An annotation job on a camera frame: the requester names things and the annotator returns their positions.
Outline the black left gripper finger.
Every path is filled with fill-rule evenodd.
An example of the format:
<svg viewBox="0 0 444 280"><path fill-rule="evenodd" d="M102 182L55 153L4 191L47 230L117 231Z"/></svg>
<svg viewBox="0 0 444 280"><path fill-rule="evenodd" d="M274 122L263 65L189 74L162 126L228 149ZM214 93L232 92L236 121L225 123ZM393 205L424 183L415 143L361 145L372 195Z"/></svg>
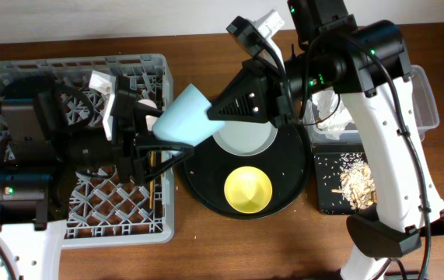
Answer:
<svg viewBox="0 0 444 280"><path fill-rule="evenodd" d="M134 119L136 121L145 121L147 117L161 117L162 114L162 110L151 107L148 104L139 102L135 104Z"/></svg>
<svg viewBox="0 0 444 280"><path fill-rule="evenodd" d="M186 143L138 136L135 138L134 182L149 183L193 154L194 147Z"/></svg>

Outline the pink plastic cup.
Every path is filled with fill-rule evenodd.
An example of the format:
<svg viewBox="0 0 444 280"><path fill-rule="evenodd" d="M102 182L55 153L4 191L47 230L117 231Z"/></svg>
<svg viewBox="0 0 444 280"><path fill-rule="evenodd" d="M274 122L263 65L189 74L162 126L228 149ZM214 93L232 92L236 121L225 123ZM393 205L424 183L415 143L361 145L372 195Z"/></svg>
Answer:
<svg viewBox="0 0 444 280"><path fill-rule="evenodd" d="M141 99L136 103L135 116L142 130L152 131L153 125L163 112L149 99Z"/></svg>

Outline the white paper napkin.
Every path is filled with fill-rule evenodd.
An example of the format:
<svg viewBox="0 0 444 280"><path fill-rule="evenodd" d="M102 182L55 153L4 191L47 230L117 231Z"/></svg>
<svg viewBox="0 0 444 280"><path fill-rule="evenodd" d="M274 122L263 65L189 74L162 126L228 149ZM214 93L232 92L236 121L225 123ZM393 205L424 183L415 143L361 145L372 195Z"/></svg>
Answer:
<svg viewBox="0 0 444 280"><path fill-rule="evenodd" d="M350 124L354 124L352 116L343 102L339 100L332 89L326 89L312 95L312 103L316 107L314 121L322 131L344 131Z"/></svg>

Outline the light blue plastic cup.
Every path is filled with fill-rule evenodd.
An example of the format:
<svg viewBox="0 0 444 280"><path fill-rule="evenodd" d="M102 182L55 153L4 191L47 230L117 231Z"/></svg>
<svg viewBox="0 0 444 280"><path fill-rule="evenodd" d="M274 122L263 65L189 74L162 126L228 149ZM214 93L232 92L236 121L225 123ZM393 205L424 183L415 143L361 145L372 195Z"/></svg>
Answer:
<svg viewBox="0 0 444 280"><path fill-rule="evenodd" d="M199 145L225 126L224 121L208 119L211 107L203 93L190 84L154 123L152 132L163 141Z"/></svg>

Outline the yellow bowl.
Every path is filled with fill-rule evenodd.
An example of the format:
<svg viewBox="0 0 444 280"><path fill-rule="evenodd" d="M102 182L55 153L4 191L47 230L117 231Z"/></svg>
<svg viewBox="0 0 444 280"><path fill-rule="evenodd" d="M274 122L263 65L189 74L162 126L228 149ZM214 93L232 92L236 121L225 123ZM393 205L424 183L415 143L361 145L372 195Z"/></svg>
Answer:
<svg viewBox="0 0 444 280"><path fill-rule="evenodd" d="M273 185L269 176L253 166L241 166L225 179L224 195L229 205L243 214L263 211L273 196Z"/></svg>

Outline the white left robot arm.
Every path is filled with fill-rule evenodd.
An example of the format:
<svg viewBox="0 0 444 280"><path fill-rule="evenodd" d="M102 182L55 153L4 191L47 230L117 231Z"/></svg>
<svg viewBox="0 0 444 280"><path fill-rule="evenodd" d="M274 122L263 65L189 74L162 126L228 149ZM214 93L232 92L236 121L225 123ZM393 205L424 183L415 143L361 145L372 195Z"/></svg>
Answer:
<svg viewBox="0 0 444 280"><path fill-rule="evenodd" d="M56 279L69 200L81 170L113 166L123 183L147 184L192 156L194 147L149 130L160 109L142 102L129 77L92 72L87 87L104 100L102 124L68 122L61 97L93 103L85 88L47 76L2 91L9 133L0 141L0 263L10 279Z"/></svg>

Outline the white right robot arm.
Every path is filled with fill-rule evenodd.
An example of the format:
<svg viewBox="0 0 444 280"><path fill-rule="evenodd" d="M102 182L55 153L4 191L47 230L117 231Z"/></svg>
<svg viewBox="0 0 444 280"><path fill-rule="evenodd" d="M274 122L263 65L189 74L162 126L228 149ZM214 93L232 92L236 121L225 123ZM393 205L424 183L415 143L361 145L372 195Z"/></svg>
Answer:
<svg viewBox="0 0 444 280"><path fill-rule="evenodd" d="M299 124L307 100L332 88L355 122L377 202L347 219L353 249L338 279L379 279L392 262L444 235L444 201L432 181L413 111L412 65L397 25L359 26L342 0L291 0L300 53L279 58L276 11L235 18L228 33L249 59L208 110L213 121Z"/></svg>

